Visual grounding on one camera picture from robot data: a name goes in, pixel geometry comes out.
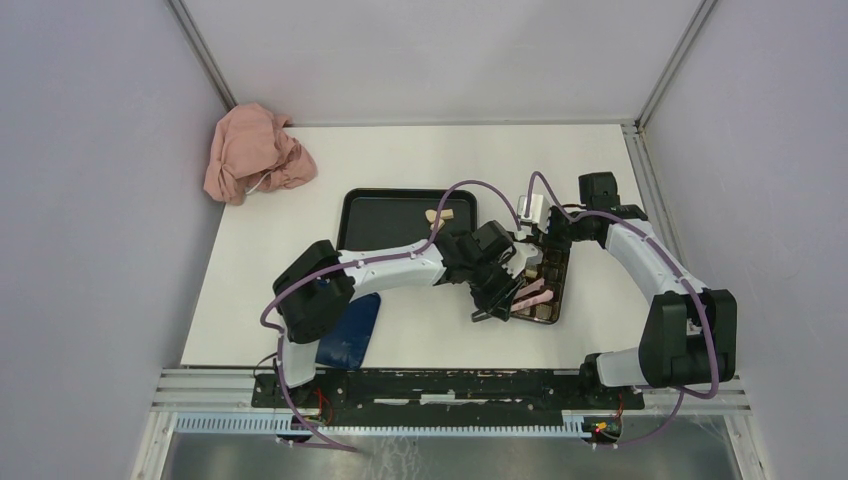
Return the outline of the blue chocolate box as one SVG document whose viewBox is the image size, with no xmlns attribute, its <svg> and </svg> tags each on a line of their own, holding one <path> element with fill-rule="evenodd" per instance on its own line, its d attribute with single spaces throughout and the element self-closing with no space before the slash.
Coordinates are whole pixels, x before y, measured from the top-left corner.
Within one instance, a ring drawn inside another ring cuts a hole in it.
<svg viewBox="0 0 848 480">
<path fill-rule="evenodd" d="M 562 309 L 569 252 L 542 247 L 540 260 L 522 273 L 524 284 L 516 293 L 511 318 L 541 325 L 558 322 Z"/>
</svg>

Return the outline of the pink cat paw tongs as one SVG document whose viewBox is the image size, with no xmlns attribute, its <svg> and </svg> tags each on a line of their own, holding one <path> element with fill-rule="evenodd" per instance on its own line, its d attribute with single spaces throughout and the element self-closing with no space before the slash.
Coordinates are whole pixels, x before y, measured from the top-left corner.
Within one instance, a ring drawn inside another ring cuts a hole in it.
<svg viewBox="0 0 848 480">
<path fill-rule="evenodd" d="M 514 313 L 548 302 L 554 298 L 554 291 L 547 287 L 543 279 L 531 282 L 518 289 L 512 297 L 508 314 L 503 318 L 508 320 Z"/>
</svg>

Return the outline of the black chocolate tray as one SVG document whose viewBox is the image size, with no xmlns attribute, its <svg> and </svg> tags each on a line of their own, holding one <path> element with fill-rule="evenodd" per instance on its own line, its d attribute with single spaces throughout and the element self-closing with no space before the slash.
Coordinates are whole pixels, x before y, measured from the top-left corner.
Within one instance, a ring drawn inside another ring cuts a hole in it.
<svg viewBox="0 0 848 480">
<path fill-rule="evenodd" d="M 425 240 L 431 234 L 426 212 L 438 207 L 443 194 L 438 189 L 353 189 L 342 203 L 336 247 L 371 251 Z"/>
</svg>

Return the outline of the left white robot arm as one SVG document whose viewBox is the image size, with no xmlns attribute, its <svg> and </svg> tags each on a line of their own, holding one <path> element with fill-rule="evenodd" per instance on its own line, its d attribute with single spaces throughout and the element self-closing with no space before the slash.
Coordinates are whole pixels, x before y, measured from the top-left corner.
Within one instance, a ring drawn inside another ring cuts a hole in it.
<svg viewBox="0 0 848 480">
<path fill-rule="evenodd" d="M 260 322 L 277 312 L 281 323 L 275 392 L 290 407 L 314 394 L 320 340 L 331 333 L 348 305 L 366 295 L 400 287 L 466 284 L 473 321 L 506 321 L 525 284 L 525 269 L 539 249 L 522 233 L 496 221 L 472 232 L 438 233 L 413 244 L 376 251 L 337 250 L 328 240 L 310 245 L 273 283 L 275 294 Z"/>
</svg>

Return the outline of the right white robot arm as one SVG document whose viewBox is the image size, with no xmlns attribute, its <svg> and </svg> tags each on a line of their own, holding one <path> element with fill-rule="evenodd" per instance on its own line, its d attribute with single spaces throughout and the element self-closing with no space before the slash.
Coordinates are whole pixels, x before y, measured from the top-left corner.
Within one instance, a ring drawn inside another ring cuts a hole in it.
<svg viewBox="0 0 848 480">
<path fill-rule="evenodd" d="M 709 399 L 735 374 L 738 305 L 688 272 L 661 242 L 646 213 L 625 205 L 611 172 L 578 179 L 583 210 L 551 209 L 548 237 L 571 245 L 595 241 L 630 275 L 649 303 L 637 346 L 592 354 L 577 382 L 591 408 L 612 401 L 618 387 L 674 388 Z"/>
</svg>

